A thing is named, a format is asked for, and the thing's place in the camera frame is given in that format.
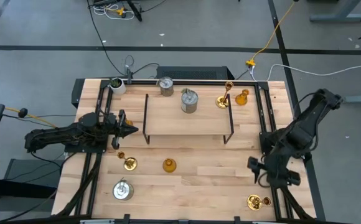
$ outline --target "silver can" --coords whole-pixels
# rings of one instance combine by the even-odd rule
[[[113,188],[113,195],[119,200],[128,200],[133,195],[133,187],[126,180],[120,180]]]
[[[169,77],[162,77],[158,80],[160,91],[163,96],[171,96],[174,93],[174,82]]]
[[[185,113],[193,113],[197,110],[197,102],[199,100],[199,96],[195,91],[188,88],[183,89],[181,100],[182,103],[180,107]]]

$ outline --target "metal can with lid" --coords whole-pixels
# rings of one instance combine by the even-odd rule
[[[158,80],[160,91],[163,96],[171,96],[174,93],[174,81],[169,77],[162,77]]]
[[[120,200],[129,200],[133,195],[133,187],[126,180],[120,180],[113,188],[113,195]]]
[[[199,100],[199,96],[195,91],[188,88],[183,89],[181,100],[182,103],[180,107],[185,113],[193,113],[197,110],[197,102]]]

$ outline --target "gray metal can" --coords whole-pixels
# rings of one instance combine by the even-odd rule
[[[162,77],[158,80],[160,91],[163,96],[171,96],[174,93],[174,82],[169,77]]]
[[[126,180],[120,180],[113,188],[113,195],[120,200],[128,200],[133,195],[133,187]]]
[[[197,102],[199,100],[199,96],[195,91],[188,88],[183,89],[181,100],[182,103],[180,107],[185,113],[193,113],[197,110]]]

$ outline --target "orange glass vase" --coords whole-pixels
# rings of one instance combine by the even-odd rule
[[[247,104],[247,96],[250,92],[248,90],[243,90],[239,95],[236,96],[236,103],[238,105],[246,105]]]

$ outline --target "black metal frame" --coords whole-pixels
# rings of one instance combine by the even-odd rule
[[[146,94],[146,98],[144,100],[144,115],[143,115],[143,136],[146,140],[147,144],[150,144],[150,135],[146,134],[146,120],[147,120],[147,113],[148,113],[148,99],[149,99],[149,95]],[[230,135],[229,137],[226,138],[226,135],[223,135],[223,144],[226,144],[227,142],[229,142],[230,138],[233,136],[233,134],[235,133],[235,128],[233,127],[233,115],[232,115],[232,104],[230,102],[230,95],[228,94],[226,96],[226,99],[229,102],[229,120],[230,120]]]
[[[128,84],[128,85],[155,85],[156,84],[156,80],[133,80],[132,84]],[[224,85],[226,83],[226,80],[220,80],[220,81],[205,81],[205,80],[174,80],[174,85]],[[262,99],[261,99],[261,90],[264,91],[265,94],[265,99],[266,99],[266,105],[268,107],[268,113],[269,113],[269,121],[270,121],[270,125],[271,125],[271,129],[272,131],[274,131],[276,129],[276,124],[274,121],[274,114],[273,114],[273,108],[272,108],[272,104],[271,104],[271,100],[270,100],[270,94],[269,94],[269,85],[268,82],[249,82],[249,81],[244,81],[244,82],[234,82],[233,83],[235,86],[252,86],[254,88],[255,91],[255,95],[256,95],[256,103],[258,105],[258,115],[260,117],[260,125],[261,125],[261,132],[267,132],[266,129],[266,123],[265,123],[265,114],[263,111],[263,105],[262,105]],[[103,99],[103,92],[104,92],[104,88],[106,88],[106,86],[108,85],[108,80],[102,80],[101,84],[100,84],[100,90],[99,90],[99,95],[98,95],[98,99],[96,102],[96,111],[99,112],[100,110],[100,106],[101,106],[101,100]],[[109,88],[109,97],[112,95],[112,91],[110,91],[111,89]],[[106,110],[105,113],[110,112],[110,104],[111,104],[111,97],[109,99],[108,97],[108,101],[106,102]],[[146,130],[146,111],[147,111],[147,101],[148,101],[148,94],[146,94],[146,103],[144,105],[144,125],[143,125],[143,135],[145,137],[146,142],[150,141],[150,136],[147,136],[145,133]],[[229,110],[230,110],[230,122],[231,124],[233,124],[233,117],[232,117],[232,111],[231,111],[231,106],[229,106]],[[99,153],[96,155],[96,159],[98,162],[101,161],[101,157],[102,154]],[[83,173],[82,173],[82,182],[84,180],[84,176],[86,176],[86,174],[88,173],[89,170],[89,165],[90,164],[90,153],[87,154],[87,157],[85,159],[85,165],[83,168]],[[98,180],[98,176],[96,176],[93,179],[93,182],[91,183],[91,193],[89,196],[89,201],[88,201],[88,210],[87,210],[87,215],[92,215],[92,211],[93,211],[93,203],[95,201],[95,192],[96,192],[96,187],[97,187],[97,180]],[[276,217],[276,221],[280,221],[282,220],[282,216],[281,216],[281,211],[280,211],[280,205],[279,205],[279,197],[278,197],[278,193],[277,191],[272,188],[271,189],[271,193],[272,193],[272,200],[273,200],[273,205],[274,205],[274,214]],[[291,209],[291,206],[289,205],[289,203],[287,202],[287,199],[285,199],[286,202],[286,211],[287,211],[287,218],[293,218],[293,211]],[[81,210],[81,206],[82,206],[82,198],[80,199],[80,201],[78,202],[78,204],[76,205],[76,209],[75,209],[75,215],[79,215],[80,214],[80,210]],[[155,222],[162,222],[164,220],[154,220]],[[212,223],[213,221],[198,221],[199,223]],[[220,223],[234,223],[235,221],[224,221],[224,222],[220,222]]]

